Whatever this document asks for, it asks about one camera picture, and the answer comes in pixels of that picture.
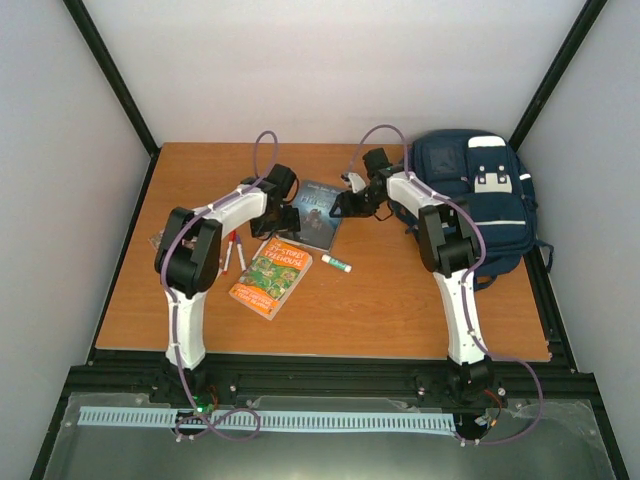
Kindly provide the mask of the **white green glue stick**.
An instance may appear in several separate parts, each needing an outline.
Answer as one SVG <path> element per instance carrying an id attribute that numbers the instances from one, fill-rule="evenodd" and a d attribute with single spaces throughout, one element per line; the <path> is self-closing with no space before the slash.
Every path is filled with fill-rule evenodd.
<path id="1" fill-rule="evenodd" d="M 323 254 L 321 261 L 346 273 L 350 273 L 352 271 L 352 266 L 350 264 L 342 262 L 328 254 Z"/>

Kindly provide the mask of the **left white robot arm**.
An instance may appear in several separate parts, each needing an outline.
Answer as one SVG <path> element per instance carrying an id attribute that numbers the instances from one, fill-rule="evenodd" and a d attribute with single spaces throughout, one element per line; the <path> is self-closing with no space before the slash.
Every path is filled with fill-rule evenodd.
<path id="1" fill-rule="evenodd" d="M 203 337 L 208 290 L 219 275 L 222 241 L 244 224 L 254 238 L 300 229 L 289 194 L 294 171 L 274 165 L 264 177 L 249 177 L 222 198 L 195 209 L 174 208 L 156 252 L 154 268 L 168 302 L 166 358 L 176 371 L 172 388 L 186 402 L 201 400 L 208 378 L 196 368 L 206 355 Z"/>

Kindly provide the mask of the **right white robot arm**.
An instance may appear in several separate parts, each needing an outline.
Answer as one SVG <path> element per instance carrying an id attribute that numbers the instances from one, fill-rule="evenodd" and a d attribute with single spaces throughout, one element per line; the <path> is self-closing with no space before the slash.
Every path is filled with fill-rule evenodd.
<path id="1" fill-rule="evenodd" d="M 393 165 L 382 148 L 363 161 L 367 177 L 348 169 L 341 175 L 346 190 L 330 209 L 332 218 L 364 218 L 394 202 L 417 220 L 419 253 L 438 286 L 448 331 L 446 390 L 452 401 L 467 406 L 493 382 L 493 367 L 483 340 L 474 294 L 474 266 L 486 248 L 463 201 L 436 192 L 408 169 Z"/>

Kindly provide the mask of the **orange treehouse paperback book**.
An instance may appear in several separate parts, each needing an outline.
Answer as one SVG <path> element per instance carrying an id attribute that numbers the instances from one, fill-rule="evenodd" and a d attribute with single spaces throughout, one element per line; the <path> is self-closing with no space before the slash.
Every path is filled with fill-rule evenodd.
<path id="1" fill-rule="evenodd" d="M 273 320 L 313 263 L 310 253 L 277 238 L 267 241 L 229 295 Z"/>

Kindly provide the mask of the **navy blue student backpack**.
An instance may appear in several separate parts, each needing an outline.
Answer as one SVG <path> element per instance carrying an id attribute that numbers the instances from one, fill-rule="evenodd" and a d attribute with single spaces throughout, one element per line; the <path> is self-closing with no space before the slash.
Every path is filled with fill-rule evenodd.
<path id="1" fill-rule="evenodd" d="M 488 288 L 514 270 L 534 247 L 554 247 L 538 238 L 533 179 L 501 136 L 483 130 L 442 129 L 416 139 L 398 162 L 431 189 L 464 199 L 486 244 L 474 289 Z"/>

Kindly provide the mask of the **dark fantasy paperback book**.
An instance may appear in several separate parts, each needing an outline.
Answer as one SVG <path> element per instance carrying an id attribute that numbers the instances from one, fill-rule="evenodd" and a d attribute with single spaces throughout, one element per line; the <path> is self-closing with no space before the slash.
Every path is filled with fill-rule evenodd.
<path id="1" fill-rule="evenodd" d="M 277 238 L 328 253 L 341 224 L 341 218 L 330 217 L 329 211 L 342 192 L 340 187 L 304 180 L 293 201 L 299 211 L 300 230 L 283 232 Z"/>

